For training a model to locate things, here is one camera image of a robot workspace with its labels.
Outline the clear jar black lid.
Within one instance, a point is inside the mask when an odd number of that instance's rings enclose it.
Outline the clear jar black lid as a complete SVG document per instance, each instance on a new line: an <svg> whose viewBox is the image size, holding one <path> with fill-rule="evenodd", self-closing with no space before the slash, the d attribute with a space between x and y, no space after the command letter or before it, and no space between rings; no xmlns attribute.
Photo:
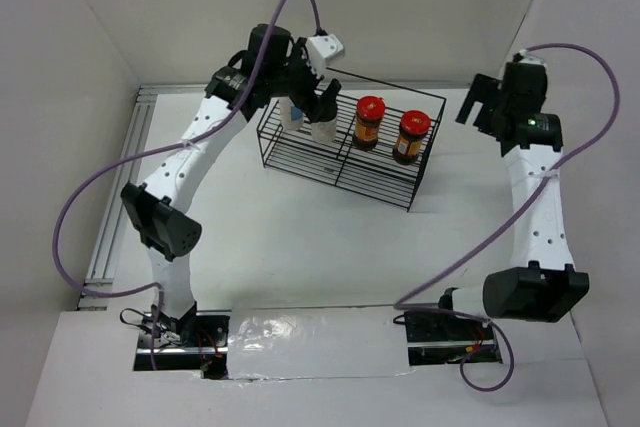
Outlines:
<svg viewBox="0 0 640 427"><path fill-rule="evenodd" d="M334 116L326 120L314 120L310 123L310 129L314 142L329 145L336 137L337 117Z"/></svg>

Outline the clear jar white beads silver lid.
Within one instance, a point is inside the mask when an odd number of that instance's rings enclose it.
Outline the clear jar white beads silver lid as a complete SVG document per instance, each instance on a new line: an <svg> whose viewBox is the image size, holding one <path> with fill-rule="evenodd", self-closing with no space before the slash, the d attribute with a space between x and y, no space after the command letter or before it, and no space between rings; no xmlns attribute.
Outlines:
<svg viewBox="0 0 640 427"><path fill-rule="evenodd" d="M297 131L304 124L303 112L288 97L280 97L277 105L280 112L280 123L284 130Z"/></svg>

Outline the red lid sauce jar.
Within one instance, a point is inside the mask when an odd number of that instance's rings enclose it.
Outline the red lid sauce jar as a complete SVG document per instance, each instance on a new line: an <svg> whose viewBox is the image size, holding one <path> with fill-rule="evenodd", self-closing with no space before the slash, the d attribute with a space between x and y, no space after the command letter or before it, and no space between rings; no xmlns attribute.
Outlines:
<svg viewBox="0 0 640 427"><path fill-rule="evenodd" d="M416 161L431 124L431 118L420 110L409 110L402 115L399 134L392 151L397 163L410 165Z"/></svg>
<svg viewBox="0 0 640 427"><path fill-rule="evenodd" d="M381 97L369 95L357 101L352 135L352 144L356 148L370 151L377 145L385 111L386 104Z"/></svg>

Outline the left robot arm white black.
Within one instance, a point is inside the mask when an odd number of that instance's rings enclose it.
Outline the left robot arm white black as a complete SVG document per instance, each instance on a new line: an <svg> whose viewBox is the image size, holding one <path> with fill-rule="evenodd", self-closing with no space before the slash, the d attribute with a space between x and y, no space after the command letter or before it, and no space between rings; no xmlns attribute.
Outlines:
<svg viewBox="0 0 640 427"><path fill-rule="evenodd" d="M309 123L313 140L331 143L341 84L333 79L324 89L318 85L344 54L339 38L324 30L294 39L284 28L257 25L247 48L212 75L179 149L141 184L123 187L124 207L162 287L152 313L172 344L187 345L197 334L190 253L202 226L187 212L201 182L229 142L272 100L289 101Z"/></svg>

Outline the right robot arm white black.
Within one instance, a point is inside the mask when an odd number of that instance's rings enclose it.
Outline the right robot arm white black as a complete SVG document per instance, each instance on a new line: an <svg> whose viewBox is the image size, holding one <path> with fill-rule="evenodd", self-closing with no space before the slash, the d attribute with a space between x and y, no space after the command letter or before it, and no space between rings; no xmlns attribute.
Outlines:
<svg viewBox="0 0 640 427"><path fill-rule="evenodd" d="M501 78L474 77L456 120L466 123L481 105L474 127L500 145L521 217L514 224L508 268L477 288L445 290L436 326L448 339L460 338L471 316L555 323L588 292L589 277L576 271L566 240L560 176L563 138L558 116L543 112L548 78L544 62L519 54Z"/></svg>

